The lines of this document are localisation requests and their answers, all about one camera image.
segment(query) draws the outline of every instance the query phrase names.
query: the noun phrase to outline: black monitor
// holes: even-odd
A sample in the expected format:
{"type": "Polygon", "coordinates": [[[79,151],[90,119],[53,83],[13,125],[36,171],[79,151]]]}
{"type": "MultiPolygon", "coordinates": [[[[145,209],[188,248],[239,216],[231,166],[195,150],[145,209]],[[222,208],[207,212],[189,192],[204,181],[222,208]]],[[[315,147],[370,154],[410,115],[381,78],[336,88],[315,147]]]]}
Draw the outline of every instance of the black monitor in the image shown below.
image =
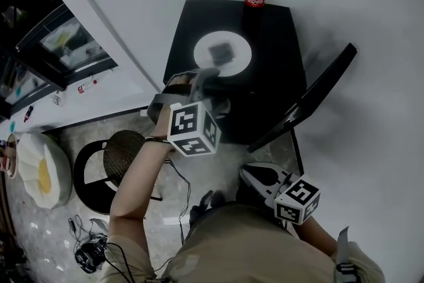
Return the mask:
{"type": "Polygon", "coordinates": [[[339,81],[355,56],[356,48],[349,43],[324,73],[302,95],[301,99],[286,112],[283,120],[251,144],[247,150],[249,152],[258,150],[277,137],[292,130],[297,124],[312,115],[339,81]]]}

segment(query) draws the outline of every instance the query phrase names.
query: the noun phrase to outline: person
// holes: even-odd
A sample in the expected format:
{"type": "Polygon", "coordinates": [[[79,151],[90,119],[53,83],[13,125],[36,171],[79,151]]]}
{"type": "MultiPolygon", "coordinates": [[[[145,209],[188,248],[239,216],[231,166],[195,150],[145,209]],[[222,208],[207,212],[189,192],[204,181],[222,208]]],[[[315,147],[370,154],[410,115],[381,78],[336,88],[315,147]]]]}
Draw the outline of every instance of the person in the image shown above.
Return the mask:
{"type": "MultiPolygon", "coordinates": [[[[174,83],[187,79],[174,78],[174,83]]],[[[163,108],[153,137],[166,138],[169,116],[170,109],[163,108]]],[[[296,238],[255,207],[237,203],[200,217],[162,279],[156,279],[143,219],[171,149],[163,142],[146,142],[125,174],[111,206],[105,251],[110,264],[104,263],[100,283],[335,281],[337,242],[314,218],[294,226],[296,238]]],[[[362,283],[384,282],[378,265],[356,243],[348,244],[348,256],[362,283]]]]}

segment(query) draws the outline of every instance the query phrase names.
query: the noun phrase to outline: yellow cushion center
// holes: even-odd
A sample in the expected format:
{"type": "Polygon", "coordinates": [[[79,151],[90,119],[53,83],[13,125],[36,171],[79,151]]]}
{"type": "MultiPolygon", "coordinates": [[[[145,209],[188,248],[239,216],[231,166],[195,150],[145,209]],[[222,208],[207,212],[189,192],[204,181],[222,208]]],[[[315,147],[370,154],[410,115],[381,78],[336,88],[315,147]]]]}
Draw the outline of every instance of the yellow cushion center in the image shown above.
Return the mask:
{"type": "Polygon", "coordinates": [[[48,194],[52,189],[52,182],[50,181],[45,158],[38,165],[38,183],[40,185],[40,190],[45,194],[48,194]]]}

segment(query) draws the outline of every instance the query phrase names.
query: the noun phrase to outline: bracelet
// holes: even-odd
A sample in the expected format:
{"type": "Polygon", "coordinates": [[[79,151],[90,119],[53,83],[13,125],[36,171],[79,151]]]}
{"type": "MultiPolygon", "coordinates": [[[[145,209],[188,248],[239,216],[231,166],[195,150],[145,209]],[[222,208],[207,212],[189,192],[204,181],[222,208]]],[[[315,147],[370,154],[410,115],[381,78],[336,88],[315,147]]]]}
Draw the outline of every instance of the bracelet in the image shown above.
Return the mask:
{"type": "Polygon", "coordinates": [[[144,142],[162,142],[164,144],[171,144],[166,139],[161,139],[161,138],[158,138],[158,137],[151,137],[151,136],[144,138],[144,142]]]}

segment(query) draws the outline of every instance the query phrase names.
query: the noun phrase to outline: bottle label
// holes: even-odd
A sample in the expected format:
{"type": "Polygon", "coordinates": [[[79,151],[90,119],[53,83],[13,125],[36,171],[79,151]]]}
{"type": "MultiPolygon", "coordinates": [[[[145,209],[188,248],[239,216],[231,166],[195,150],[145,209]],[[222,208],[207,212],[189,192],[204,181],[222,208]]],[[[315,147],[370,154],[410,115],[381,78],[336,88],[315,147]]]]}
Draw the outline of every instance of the bottle label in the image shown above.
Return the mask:
{"type": "Polygon", "coordinates": [[[265,0],[244,0],[244,3],[250,7],[263,7],[265,0]]]}

